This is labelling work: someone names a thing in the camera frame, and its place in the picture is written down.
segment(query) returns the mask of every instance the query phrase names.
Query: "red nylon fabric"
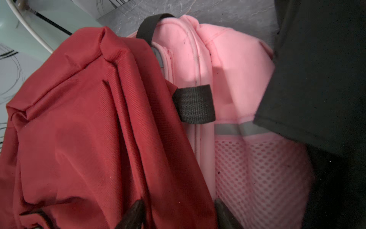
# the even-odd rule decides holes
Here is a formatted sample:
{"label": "red nylon fabric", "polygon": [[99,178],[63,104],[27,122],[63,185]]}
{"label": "red nylon fabric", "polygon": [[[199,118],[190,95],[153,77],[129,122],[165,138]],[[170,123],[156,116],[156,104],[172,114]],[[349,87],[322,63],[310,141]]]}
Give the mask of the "red nylon fabric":
{"label": "red nylon fabric", "polygon": [[216,228],[175,89],[145,41],[74,33],[7,105],[0,228],[114,228],[141,198],[145,228]]}

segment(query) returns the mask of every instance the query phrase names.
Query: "pink mesh panel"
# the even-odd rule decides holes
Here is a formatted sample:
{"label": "pink mesh panel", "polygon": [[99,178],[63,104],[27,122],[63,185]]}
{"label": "pink mesh panel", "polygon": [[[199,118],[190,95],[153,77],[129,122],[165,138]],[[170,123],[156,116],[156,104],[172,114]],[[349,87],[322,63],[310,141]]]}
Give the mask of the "pink mesh panel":
{"label": "pink mesh panel", "polygon": [[245,229],[299,229],[313,173],[305,146],[266,135],[216,136],[216,195]]}

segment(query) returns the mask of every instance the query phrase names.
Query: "black shoulder strap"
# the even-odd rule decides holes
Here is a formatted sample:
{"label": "black shoulder strap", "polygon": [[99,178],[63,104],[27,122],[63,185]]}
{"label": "black shoulder strap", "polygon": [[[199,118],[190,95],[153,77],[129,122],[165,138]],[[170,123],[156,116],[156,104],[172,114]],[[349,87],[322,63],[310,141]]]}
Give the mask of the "black shoulder strap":
{"label": "black shoulder strap", "polygon": [[219,229],[243,229],[242,225],[220,198],[216,199],[214,204]]}
{"label": "black shoulder strap", "polygon": [[171,14],[157,14],[145,18],[137,30],[136,38],[144,39],[149,46],[151,46],[151,41],[153,39],[154,30],[158,22],[163,18],[175,18]]}
{"label": "black shoulder strap", "polygon": [[210,85],[178,88],[172,99],[182,122],[205,124],[216,119]]}
{"label": "black shoulder strap", "polygon": [[143,200],[137,200],[124,214],[115,229],[141,229],[145,223],[146,209]]}

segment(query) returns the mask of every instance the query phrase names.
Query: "backpack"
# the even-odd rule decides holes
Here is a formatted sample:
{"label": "backpack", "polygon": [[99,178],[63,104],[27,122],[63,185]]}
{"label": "backpack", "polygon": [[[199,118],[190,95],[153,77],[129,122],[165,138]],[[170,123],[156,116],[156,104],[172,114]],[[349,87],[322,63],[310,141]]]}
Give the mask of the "backpack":
{"label": "backpack", "polygon": [[272,50],[188,15],[148,17],[130,37],[152,47],[169,82],[211,86],[215,122],[185,130],[212,198],[244,228],[300,228],[313,180],[306,147],[252,122],[274,70]]}
{"label": "backpack", "polygon": [[7,104],[0,228],[115,228],[140,199],[144,228],[217,228],[177,91],[143,40],[75,32]]}

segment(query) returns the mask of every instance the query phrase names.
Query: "shoulder strap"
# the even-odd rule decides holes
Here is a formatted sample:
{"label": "shoulder strap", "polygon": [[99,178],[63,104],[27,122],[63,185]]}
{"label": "shoulder strap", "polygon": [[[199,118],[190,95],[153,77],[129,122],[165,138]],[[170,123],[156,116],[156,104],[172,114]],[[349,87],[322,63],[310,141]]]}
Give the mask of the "shoulder strap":
{"label": "shoulder strap", "polygon": [[182,122],[205,124],[216,119],[210,85],[178,88],[172,99]]}
{"label": "shoulder strap", "polygon": [[216,199],[214,204],[219,229],[243,229],[242,225],[220,198]]}
{"label": "shoulder strap", "polygon": [[151,41],[153,39],[154,30],[158,22],[163,18],[175,18],[171,14],[157,14],[145,18],[137,30],[136,38],[144,39],[149,46],[151,46]]}
{"label": "shoulder strap", "polygon": [[132,207],[127,210],[115,229],[141,229],[142,224],[145,224],[145,220],[145,203],[140,199],[137,200],[134,205],[132,205]]}

